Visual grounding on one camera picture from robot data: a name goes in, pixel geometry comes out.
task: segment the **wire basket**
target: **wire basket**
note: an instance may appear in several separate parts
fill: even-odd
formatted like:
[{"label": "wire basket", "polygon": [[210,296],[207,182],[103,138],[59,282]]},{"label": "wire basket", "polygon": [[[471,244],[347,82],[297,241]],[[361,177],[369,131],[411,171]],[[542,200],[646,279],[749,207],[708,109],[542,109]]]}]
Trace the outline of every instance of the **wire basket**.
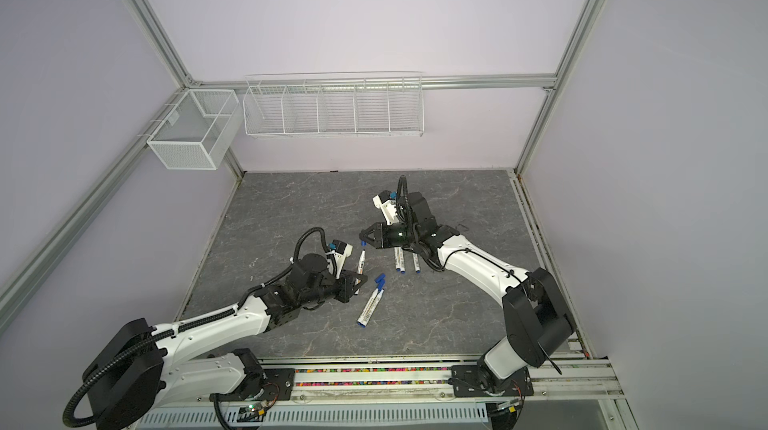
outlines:
[{"label": "wire basket", "polygon": [[231,89],[188,89],[147,144],[168,169],[216,169],[243,123]]},{"label": "wire basket", "polygon": [[255,138],[424,133],[420,76],[260,81],[243,97],[245,131]]}]

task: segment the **white wall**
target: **white wall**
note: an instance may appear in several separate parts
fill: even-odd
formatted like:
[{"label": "white wall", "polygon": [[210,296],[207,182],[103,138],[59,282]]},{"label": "white wall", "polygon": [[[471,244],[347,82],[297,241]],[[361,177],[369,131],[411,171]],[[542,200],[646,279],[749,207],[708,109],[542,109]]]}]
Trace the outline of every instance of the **white wall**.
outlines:
[{"label": "white wall", "polygon": [[609,0],[524,175],[640,428],[765,428],[768,0]]},{"label": "white wall", "polygon": [[[0,337],[3,428],[64,428],[83,370],[124,323],[173,320],[233,181],[228,168],[170,171],[144,155]],[[91,415],[87,402],[75,415]]]},{"label": "white wall", "polygon": [[203,81],[554,72],[585,0],[149,0]]},{"label": "white wall", "polygon": [[[586,0],[149,0],[203,81],[307,72],[554,73]],[[421,139],[239,135],[246,171],[514,166],[541,89],[425,93]]]},{"label": "white wall", "polygon": [[121,0],[0,0],[0,281],[174,90]]},{"label": "white wall", "polygon": [[[0,281],[174,90],[120,0],[0,0]],[[142,157],[0,336],[0,427],[62,428],[84,367],[126,321],[174,317],[233,182]]]},{"label": "white wall", "polygon": [[249,172],[511,168],[544,102],[541,88],[424,92],[422,137],[253,139],[233,149]]}]

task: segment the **work surface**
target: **work surface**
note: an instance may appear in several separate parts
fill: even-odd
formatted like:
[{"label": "work surface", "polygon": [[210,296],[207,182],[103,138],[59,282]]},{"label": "work surface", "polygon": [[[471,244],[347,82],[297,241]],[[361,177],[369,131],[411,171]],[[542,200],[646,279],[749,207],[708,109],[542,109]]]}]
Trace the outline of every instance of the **work surface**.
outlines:
[{"label": "work surface", "polygon": [[[360,258],[360,230],[383,221],[371,198],[394,191],[401,173],[247,173],[224,219],[184,311],[190,317],[237,301],[243,291],[288,265],[301,234],[312,226],[351,243],[346,269]],[[408,190],[421,192],[438,223],[458,229],[498,258],[525,269],[538,261],[503,170],[413,171]],[[321,252],[317,235],[302,254]],[[356,323],[373,281],[349,303],[328,301],[268,333],[219,350],[251,348],[259,358],[341,355],[479,355],[504,336],[502,309],[484,291],[452,271],[422,262],[405,275],[394,270],[394,251],[366,247],[365,273],[386,273],[385,293],[369,325]]]}]

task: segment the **black joint housing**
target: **black joint housing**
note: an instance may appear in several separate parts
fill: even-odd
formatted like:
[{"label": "black joint housing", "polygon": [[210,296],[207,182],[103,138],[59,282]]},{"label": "black joint housing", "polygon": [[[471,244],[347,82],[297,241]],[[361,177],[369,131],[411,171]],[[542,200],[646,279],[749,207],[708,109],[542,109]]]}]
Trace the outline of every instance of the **black joint housing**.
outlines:
[{"label": "black joint housing", "polygon": [[235,402],[253,398],[261,392],[266,383],[264,369],[259,365],[254,353],[248,348],[237,348],[232,351],[241,362],[245,371],[245,378],[232,392],[219,397],[222,402]]},{"label": "black joint housing", "polygon": [[346,243],[342,242],[341,240],[333,240],[331,243],[336,247],[336,253],[339,253],[340,255],[344,254],[344,250],[346,250]]},{"label": "black joint housing", "polygon": [[391,198],[389,197],[389,195],[391,194],[392,192],[390,192],[389,190],[384,190],[383,192],[379,193],[379,199],[381,200],[382,203],[384,203],[387,200],[391,200]]},{"label": "black joint housing", "polygon": [[531,307],[521,285],[502,297],[507,339],[514,351],[530,366],[540,367],[576,331],[571,311],[549,271],[528,273],[537,287],[538,304]]},{"label": "black joint housing", "polygon": [[[145,319],[133,320],[118,331],[98,357],[85,369],[83,382],[126,348],[147,339],[152,329]],[[160,380],[165,351],[154,343],[147,350],[112,367],[88,391],[98,430],[121,430],[139,420],[154,404],[158,392],[165,388]]]},{"label": "black joint housing", "polygon": [[289,295],[282,285],[270,285],[261,296],[261,301],[266,305],[266,314],[270,316],[270,322],[265,332],[275,327],[285,325],[299,316],[301,305]]}]

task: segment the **robotic arm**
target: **robotic arm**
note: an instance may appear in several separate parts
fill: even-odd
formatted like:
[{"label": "robotic arm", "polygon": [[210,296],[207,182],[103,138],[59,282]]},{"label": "robotic arm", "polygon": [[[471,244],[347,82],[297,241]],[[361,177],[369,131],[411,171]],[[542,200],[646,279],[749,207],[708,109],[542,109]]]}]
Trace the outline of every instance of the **robotic arm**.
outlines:
[{"label": "robotic arm", "polygon": [[[302,243],[320,233],[325,255],[299,259]],[[185,398],[211,394],[218,400],[264,400],[264,369],[248,349],[219,358],[193,359],[233,340],[268,332],[295,319],[302,309],[317,309],[328,299],[347,303],[367,276],[342,267],[352,247],[334,240],[326,244],[320,227],[307,230],[279,275],[245,291],[237,303],[192,319],[149,327],[144,319],[125,324],[83,373],[83,385],[64,409],[69,427],[96,424],[119,430],[152,408]],[[74,410],[88,395],[93,416],[77,418]],[[264,409],[256,402],[256,411]]]},{"label": "robotic arm", "polygon": [[408,193],[405,176],[400,177],[396,192],[383,191],[373,202],[386,222],[361,231],[362,241],[377,249],[401,246],[421,256],[435,271],[455,271],[502,306],[507,335],[478,360],[476,384],[484,392],[503,392],[517,370],[541,366],[576,330],[548,271],[510,265],[479,249],[456,229],[437,224],[423,195]]}]

